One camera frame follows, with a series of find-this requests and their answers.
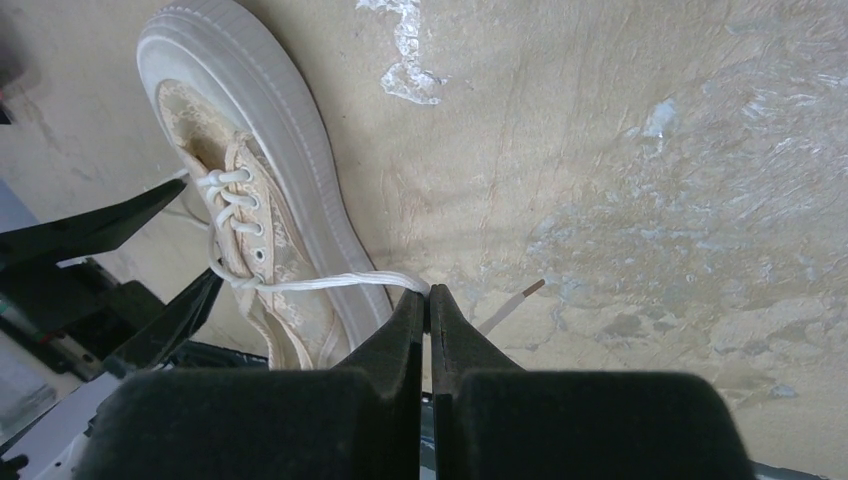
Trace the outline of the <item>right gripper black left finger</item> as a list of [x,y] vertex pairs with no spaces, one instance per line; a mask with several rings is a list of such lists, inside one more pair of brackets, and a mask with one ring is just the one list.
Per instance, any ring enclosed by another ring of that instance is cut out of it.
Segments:
[[328,370],[171,369],[107,399],[78,479],[415,479],[426,300]]

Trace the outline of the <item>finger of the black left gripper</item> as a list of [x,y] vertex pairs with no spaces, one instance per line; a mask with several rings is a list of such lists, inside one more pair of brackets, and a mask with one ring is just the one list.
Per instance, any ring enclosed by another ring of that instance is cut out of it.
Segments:
[[121,248],[185,190],[169,180],[123,202],[1,236],[1,332],[51,372],[126,378],[168,363],[222,286],[206,269],[164,299],[121,267]]

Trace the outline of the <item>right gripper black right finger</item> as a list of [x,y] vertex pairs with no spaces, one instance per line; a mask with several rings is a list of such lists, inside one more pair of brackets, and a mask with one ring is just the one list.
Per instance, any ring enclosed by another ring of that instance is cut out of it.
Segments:
[[429,294],[440,479],[750,479],[723,400],[679,372],[528,371]]

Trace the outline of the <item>beige canvas sneaker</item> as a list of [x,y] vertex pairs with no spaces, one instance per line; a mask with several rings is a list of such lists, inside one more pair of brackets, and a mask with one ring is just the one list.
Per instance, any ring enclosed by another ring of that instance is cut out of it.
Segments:
[[328,135],[299,70],[234,1],[177,1],[145,25],[137,66],[210,215],[208,257],[273,369],[325,369],[390,317],[379,285],[279,283],[373,267],[342,201]]

